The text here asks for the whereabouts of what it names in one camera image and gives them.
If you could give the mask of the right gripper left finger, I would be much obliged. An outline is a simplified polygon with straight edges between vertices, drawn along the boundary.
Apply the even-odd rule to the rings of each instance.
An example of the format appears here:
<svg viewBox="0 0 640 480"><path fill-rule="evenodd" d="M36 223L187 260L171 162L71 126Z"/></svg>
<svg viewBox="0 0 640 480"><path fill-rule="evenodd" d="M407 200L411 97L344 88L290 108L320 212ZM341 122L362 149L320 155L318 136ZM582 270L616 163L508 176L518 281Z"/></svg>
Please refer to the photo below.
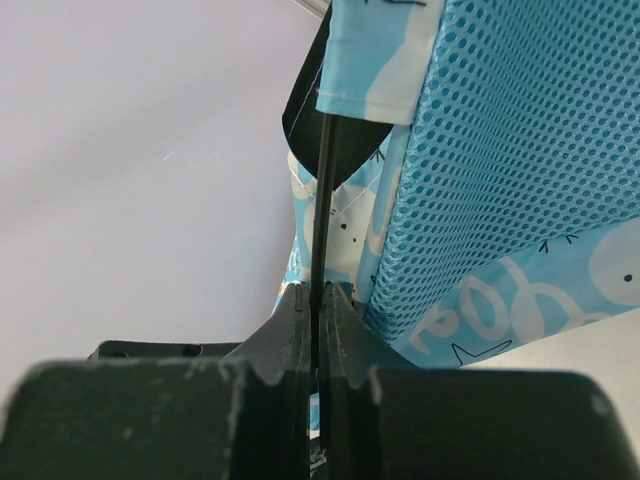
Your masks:
<svg viewBox="0 0 640 480"><path fill-rule="evenodd" d="M14 391L5 479L305 479L309 289L224 357L50 361Z"/></svg>

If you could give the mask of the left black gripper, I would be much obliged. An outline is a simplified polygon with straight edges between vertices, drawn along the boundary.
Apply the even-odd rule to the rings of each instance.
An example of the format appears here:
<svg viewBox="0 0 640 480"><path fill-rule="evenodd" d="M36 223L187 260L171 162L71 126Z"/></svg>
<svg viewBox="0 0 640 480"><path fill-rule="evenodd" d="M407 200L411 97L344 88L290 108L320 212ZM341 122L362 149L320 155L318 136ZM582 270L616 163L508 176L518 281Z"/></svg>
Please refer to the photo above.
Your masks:
<svg viewBox="0 0 640 480"><path fill-rule="evenodd" d="M154 343L125 340L105 340L88 360L142 358L222 358L240 346L240 342L223 343Z"/></svg>

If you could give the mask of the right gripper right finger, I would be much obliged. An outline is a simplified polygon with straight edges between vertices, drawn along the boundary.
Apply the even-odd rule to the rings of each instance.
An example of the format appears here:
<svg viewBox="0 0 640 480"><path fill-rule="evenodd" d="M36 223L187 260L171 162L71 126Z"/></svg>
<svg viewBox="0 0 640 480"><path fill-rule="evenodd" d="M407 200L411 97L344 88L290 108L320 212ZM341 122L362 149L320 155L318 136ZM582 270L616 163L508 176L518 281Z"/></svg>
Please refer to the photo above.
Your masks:
<svg viewBox="0 0 640 480"><path fill-rule="evenodd" d="M320 437L331 479L635 479L613 405L572 372L420 369L328 285Z"/></svg>

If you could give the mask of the blue patterned pet tent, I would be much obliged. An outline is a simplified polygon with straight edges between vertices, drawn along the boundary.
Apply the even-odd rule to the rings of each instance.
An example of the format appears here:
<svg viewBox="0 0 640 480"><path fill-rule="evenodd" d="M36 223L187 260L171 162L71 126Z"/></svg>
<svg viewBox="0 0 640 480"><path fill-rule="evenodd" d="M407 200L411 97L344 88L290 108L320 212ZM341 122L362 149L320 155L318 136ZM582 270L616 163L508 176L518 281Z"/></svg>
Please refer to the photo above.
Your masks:
<svg viewBox="0 0 640 480"><path fill-rule="evenodd" d="M639 306L635 1L321 1L282 116L311 276L335 119L327 281L423 368Z"/></svg>

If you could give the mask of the black tent pole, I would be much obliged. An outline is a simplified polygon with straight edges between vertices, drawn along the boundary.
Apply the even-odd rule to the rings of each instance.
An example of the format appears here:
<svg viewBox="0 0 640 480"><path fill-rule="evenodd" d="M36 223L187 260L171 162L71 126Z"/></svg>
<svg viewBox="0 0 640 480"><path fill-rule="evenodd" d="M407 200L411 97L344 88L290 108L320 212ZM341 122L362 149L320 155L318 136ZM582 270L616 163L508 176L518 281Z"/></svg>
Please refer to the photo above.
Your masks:
<svg viewBox="0 0 640 480"><path fill-rule="evenodd" d="M311 255L310 308L312 336L312 366L316 374L320 408L320 446L328 450L330 445L330 380L326 354L326 328L324 292L326 289L325 264L328 229L331 215L333 185L336 175L334 137L335 116L323 114L317 171L317 192L314 210L313 242Z"/></svg>

